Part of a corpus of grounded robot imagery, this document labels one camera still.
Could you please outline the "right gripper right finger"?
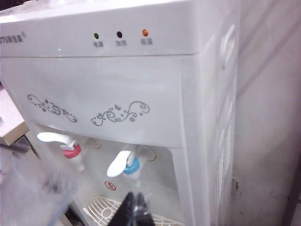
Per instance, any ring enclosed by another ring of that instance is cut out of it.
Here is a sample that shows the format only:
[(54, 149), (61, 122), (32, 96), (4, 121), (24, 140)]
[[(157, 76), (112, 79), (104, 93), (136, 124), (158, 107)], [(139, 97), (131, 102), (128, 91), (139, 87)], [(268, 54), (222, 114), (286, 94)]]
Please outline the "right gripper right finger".
[(147, 204), (142, 193), (137, 195), (135, 223), (137, 226), (154, 226), (152, 215), (148, 211)]

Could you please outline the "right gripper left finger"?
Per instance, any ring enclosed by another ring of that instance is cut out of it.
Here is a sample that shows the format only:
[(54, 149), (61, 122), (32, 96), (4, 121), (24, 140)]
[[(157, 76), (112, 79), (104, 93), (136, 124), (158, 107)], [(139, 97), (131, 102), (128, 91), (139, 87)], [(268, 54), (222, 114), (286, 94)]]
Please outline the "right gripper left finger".
[(133, 192), (129, 192), (110, 220), (111, 226), (133, 226), (135, 211), (135, 196)]

